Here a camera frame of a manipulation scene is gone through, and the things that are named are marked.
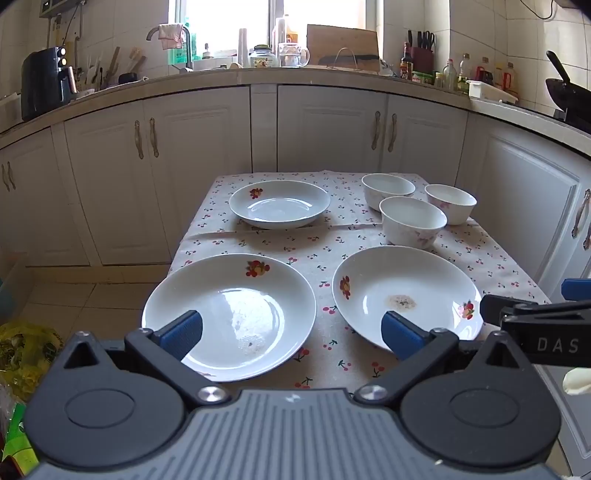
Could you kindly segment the gloved right hand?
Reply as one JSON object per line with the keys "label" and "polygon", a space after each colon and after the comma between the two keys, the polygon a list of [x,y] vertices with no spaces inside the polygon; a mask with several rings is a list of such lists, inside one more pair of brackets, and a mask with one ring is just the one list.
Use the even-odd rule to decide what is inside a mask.
{"label": "gloved right hand", "polygon": [[563,390],[570,396],[591,394],[591,369],[574,368],[563,379]]}

